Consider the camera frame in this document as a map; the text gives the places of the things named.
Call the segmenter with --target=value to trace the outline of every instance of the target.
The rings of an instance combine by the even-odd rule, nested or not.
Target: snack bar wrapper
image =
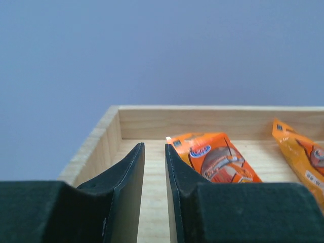
[[[289,166],[324,208],[323,148],[278,119],[273,122],[272,135]]]
[[[167,143],[211,182],[262,182],[225,133],[188,133],[167,137]]]

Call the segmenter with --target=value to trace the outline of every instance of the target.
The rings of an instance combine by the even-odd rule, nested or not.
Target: wooden panel
[[[113,165],[122,141],[118,106],[104,114],[58,180],[78,186]]]
[[[313,139],[324,138],[323,107],[121,106],[119,115],[123,139],[216,131],[230,139],[271,139],[275,117]]]

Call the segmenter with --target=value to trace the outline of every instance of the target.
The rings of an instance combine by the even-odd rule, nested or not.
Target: wooden tray
[[[226,132],[264,182],[299,182],[272,137],[275,117],[324,144],[324,107],[112,106],[58,180],[78,186],[120,161],[138,142],[144,142],[138,242],[170,242],[166,137]]]

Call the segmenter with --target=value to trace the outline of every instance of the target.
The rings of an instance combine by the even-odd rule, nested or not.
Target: black foam block
[[[73,188],[60,181],[0,183],[0,242],[136,242],[144,144]]]
[[[166,145],[171,242],[324,242],[324,216],[297,183],[214,184]]]

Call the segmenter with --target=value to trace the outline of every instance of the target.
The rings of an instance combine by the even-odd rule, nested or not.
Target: gray wall
[[[112,104],[324,105],[324,1],[0,1],[0,180],[55,179]]]

